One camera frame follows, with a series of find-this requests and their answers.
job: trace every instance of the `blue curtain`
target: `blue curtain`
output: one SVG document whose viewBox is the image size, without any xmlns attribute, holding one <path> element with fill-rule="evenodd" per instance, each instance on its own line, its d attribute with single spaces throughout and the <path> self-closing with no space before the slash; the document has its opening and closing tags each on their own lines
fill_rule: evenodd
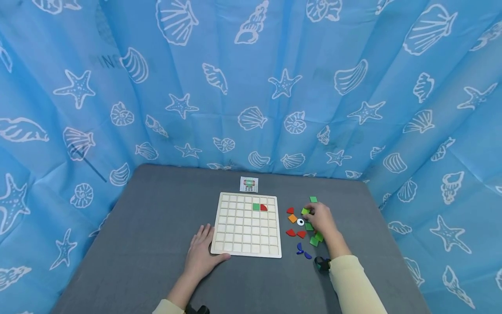
<svg viewBox="0 0 502 314">
<path fill-rule="evenodd" d="M 48 313 L 156 163 L 362 180 L 432 313 L 498 313 L 501 12 L 2 1 L 0 311 Z"/>
</svg>

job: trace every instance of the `child's hand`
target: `child's hand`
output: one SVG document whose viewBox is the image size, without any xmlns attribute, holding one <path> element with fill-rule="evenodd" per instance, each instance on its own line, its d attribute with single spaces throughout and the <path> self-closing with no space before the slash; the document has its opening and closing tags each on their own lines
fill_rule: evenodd
<svg viewBox="0 0 502 314">
<path fill-rule="evenodd" d="M 310 210 L 310 214 L 303 215 L 303 218 L 308 220 L 314 229 L 322 233 L 324 237 L 338 232 L 328 206 L 323 203 L 308 203 L 305 208 Z"/>
<path fill-rule="evenodd" d="M 200 226 L 199 231 L 193 236 L 185 261 L 184 275 L 200 281 L 207 276 L 219 263 L 230 258 L 224 253 L 216 256 L 209 254 L 209 245 L 213 240 L 214 227 L 210 224 Z"/>
</svg>

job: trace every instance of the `seashell print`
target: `seashell print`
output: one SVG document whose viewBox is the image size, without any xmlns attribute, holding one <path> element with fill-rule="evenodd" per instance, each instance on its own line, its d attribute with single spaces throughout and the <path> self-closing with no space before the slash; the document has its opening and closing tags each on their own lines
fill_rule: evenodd
<svg viewBox="0 0 502 314">
<path fill-rule="evenodd" d="M 329 126 L 325 126 L 319 133 L 317 133 L 317 139 L 322 144 L 328 145 L 330 133 L 331 131 L 329 130 Z"/>
<path fill-rule="evenodd" d="M 451 269 L 448 265 L 446 265 L 446 269 L 443 273 L 443 284 L 448 291 L 455 294 L 460 300 L 464 301 L 465 304 L 476 309 L 472 299 L 467 295 L 464 289 L 460 288 L 460 283 L 455 275 L 455 272 L 453 272 L 453 269 Z"/>
<path fill-rule="evenodd" d="M 420 56 L 441 38 L 451 34 L 457 14 L 450 15 L 442 5 L 431 5 L 411 26 L 403 43 L 404 49 L 414 56 Z"/>
<path fill-rule="evenodd" d="M 448 137 L 446 141 L 444 141 L 441 145 L 439 145 L 438 150 L 432 155 L 431 161 L 438 161 L 444 158 L 446 155 L 446 149 L 455 143 L 455 139 L 451 136 Z"/>
<path fill-rule="evenodd" d="M 215 144 L 216 148 L 219 149 L 222 153 L 228 153 L 235 148 L 235 141 L 229 138 L 224 138 L 221 140 L 217 137 L 213 137 L 213 143 Z"/>
<path fill-rule="evenodd" d="M 463 180 L 463 171 L 448 173 L 443 176 L 441 192 L 443 194 L 443 201 L 446 205 L 450 205 L 455 201 L 455 196 L 457 195 L 458 189 L 462 187 Z"/>
<path fill-rule="evenodd" d="M 115 186 L 126 185 L 130 174 L 131 170 L 129 169 L 129 165 L 125 163 L 119 169 L 115 169 L 110 172 L 110 183 Z"/>
<path fill-rule="evenodd" d="M 348 94 L 361 84 L 367 71 L 368 62 L 366 59 L 362 59 L 355 68 L 336 71 L 335 89 L 342 96 Z"/>
<path fill-rule="evenodd" d="M 389 198 L 392 196 L 392 194 L 390 193 L 385 193 L 383 199 L 382 199 L 382 204 L 380 204 L 380 206 L 378 206 L 378 209 L 380 210 L 383 210 L 385 205 L 387 205 L 387 201 L 389 200 Z"/>
<path fill-rule="evenodd" d="M 303 133 L 307 128 L 307 124 L 303 119 L 305 119 L 305 111 L 297 111 L 287 116 L 284 120 L 286 131 L 291 134 Z"/>
<path fill-rule="evenodd" d="M 123 127 L 134 122 L 134 114 L 126 109 L 126 106 L 119 101 L 111 107 L 111 122 L 118 127 Z"/>
<path fill-rule="evenodd" d="M 385 157 L 383 164 L 388 171 L 393 173 L 401 173 L 408 169 L 408 166 L 402 160 L 399 153 L 392 153 L 389 156 Z"/>
<path fill-rule="evenodd" d="M 0 136 L 4 139 L 22 143 L 29 141 L 48 142 L 49 136 L 41 126 L 27 118 L 0 118 Z"/>
<path fill-rule="evenodd" d="M 143 55 L 133 47 L 129 47 L 125 57 L 120 58 L 120 64 L 127 70 L 134 83 L 143 83 L 148 78 L 148 63 Z"/>
<path fill-rule="evenodd" d="M 303 163 L 305 162 L 305 155 L 303 154 L 294 154 L 294 155 L 284 155 L 284 157 L 281 159 L 284 167 L 286 169 L 294 169 L 294 168 L 298 168 L 300 167 L 301 165 L 303 165 Z"/>
<path fill-rule="evenodd" d="M 432 110 L 420 110 L 403 128 L 403 134 L 418 131 L 420 134 L 436 126 L 432 124 Z"/>
<path fill-rule="evenodd" d="M 226 95 L 228 92 L 228 87 L 226 85 L 226 78 L 223 72 L 210 65 L 209 63 L 203 63 L 202 69 L 204 70 L 204 74 L 206 75 L 206 81 L 209 85 L 218 87 L 223 95 Z"/>
<path fill-rule="evenodd" d="M 493 24 L 489 29 L 487 29 L 481 36 L 477 39 L 477 43 L 469 51 L 476 51 L 488 44 L 489 41 L 497 39 L 502 34 L 502 21 Z"/>
<path fill-rule="evenodd" d="M 253 151 L 247 157 L 251 166 L 261 169 L 270 162 L 270 157 L 262 157 L 257 151 Z"/>
<path fill-rule="evenodd" d="M 361 172 L 346 170 L 345 175 L 348 179 L 359 179 L 362 176 Z"/>
<path fill-rule="evenodd" d="M 263 22 L 267 18 L 268 0 L 263 1 L 255 8 L 249 18 L 241 24 L 233 42 L 237 44 L 252 45 L 258 41 L 259 33 L 263 30 Z"/>
<path fill-rule="evenodd" d="M 164 130 L 164 128 L 160 125 L 160 122 L 158 122 L 157 120 L 155 120 L 152 116 L 150 115 L 147 115 L 147 119 L 145 121 L 145 124 L 147 127 L 149 127 L 150 129 L 154 130 L 154 132 L 157 132 L 159 133 L 160 135 L 163 135 L 165 137 L 169 137 L 169 135 L 167 134 L 166 130 Z"/>
<path fill-rule="evenodd" d="M 0 291 L 7 289 L 11 284 L 16 283 L 21 277 L 29 273 L 32 269 L 26 266 L 12 267 L 10 269 L 0 268 Z"/>
<path fill-rule="evenodd" d="M 305 13 L 314 23 L 322 19 L 328 19 L 332 22 L 340 20 L 340 11 L 342 10 L 342 0 L 307 0 Z"/>
<path fill-rule="evenodd" d="M 403 186 L 398 191 L 398 198 L 403 203 L 409 203 L 413 201 L 415 195 L 417 195 L 418 185 L 411 179 L 406 181 Z"/>
<path fill-rule="evenodd" d="M 9 71 L 9 73 L 12 73 L 12 59 L 7 50 L 5 50 L 1 40 L 0 40 L 0 60 L 5 65 L 7 71 Z"/>
<path fill-rule="evenodd" d="M 394 0 L 378 0 L 378 4 L 376 5 L 375 15 L 379 15 Z"/>
<path fill-rule="evenodd" d="M 260 108 L 249 107 L 244 109 L 237 117 L 237 121 L 241 128 L 246 131 L 254 128 L 263 129 L 263 125 L 267 122 L 268 118 L 264 117 Z"/>
<path fill-rule="evenodd" d="M 388 226 L 389 229 L 402 235 L 408 234 L 411 231 L 413 231 L 413 229 L 410 226 L 404 225 L 402 222 L 398 221 L 390 222 Z"/>
<path fill-rule="evenodd" d="M 76 208 L 86 208 L 92 203 L 94 192 L 87 183 L 81 183 L 75 187 L 75 193 L 70 199 L 70 204 Z"/>
<path fill-rule="evenodd" d="M 199 21 L 192 11 L 190 0 L 157 0 L 157 26 L 168 43 L 185 46 L 192 29 Z"/>
<path fill-rule="evenodd" d="M 415 87 L 413 87 L 413 94 L 418 97 L 419 103 L 423 103 L 429 97 L 433 88 L 434 79 L 429 74 L 422 72 L 418 76 Z"/>
<path fill-rule="evenodd" d="M 63 131 L 63 140 L 68 149 L 68 155 L 73 161 L 82 161 L 89 149 L 96 146 L 93 139 L 93 132 L 84 133 L 73 128 L 65 128 Z"/>
<path fill-rule="evenodd" d="M 408 269 L 410 270 L 411 276 L 417 284 L 417 287 L 420 287 L 420 285 L 425 282 L 425 279 L 422 278 L 422 275 L 420 274 L 420 268 L 418 267 L 417 262 L 408 257 L 405 257 L 404 259 Z"/>
<path fill-rule="evenodd" d="M 371 159 L 375 158 L 375 156 L 378 155 L 379 153 L 381 153 L 384 149 L 385 149 L 385 145 L 383 147 L 373 146 L 373 148 L 369 152 L 369 157 Z"/>
<path fill-rule="evenodd" d="M 135 155 L 141 155 L 148 160 L 155 160 L 159 158 L 159 153 L 149 142 L 144 142 L 141 145 L 136 145 Z"/>
</svg>

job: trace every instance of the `orange square piece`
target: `orange square piece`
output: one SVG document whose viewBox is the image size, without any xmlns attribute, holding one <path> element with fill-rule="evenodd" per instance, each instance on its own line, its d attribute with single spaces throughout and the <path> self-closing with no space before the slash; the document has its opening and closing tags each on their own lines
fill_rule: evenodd
<svg viewBox="0 0 502 314">
<path fill-rule="evenodd" d="M 289 215 L 288 219 L 292 224 L 294 224 L 298 220 L 298 218 L 296 218 L 296 216 L 293 214 Z"/>
</svg>

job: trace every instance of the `right hand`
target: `right hand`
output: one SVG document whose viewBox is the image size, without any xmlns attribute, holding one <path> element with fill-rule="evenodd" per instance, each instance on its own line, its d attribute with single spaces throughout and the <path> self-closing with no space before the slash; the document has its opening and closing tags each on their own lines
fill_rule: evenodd
<svg viewBox="0 0 502 314">
<path fill-rule="evenodd" d="M 331 214 L 331 210 L 323 203 L 308 203 L 305 208 L 310 210 L 310 214 L 303 215 L 315 230 L 322 233 L 325 237 L 338 232 L 338 229 Z"/>
</svg>

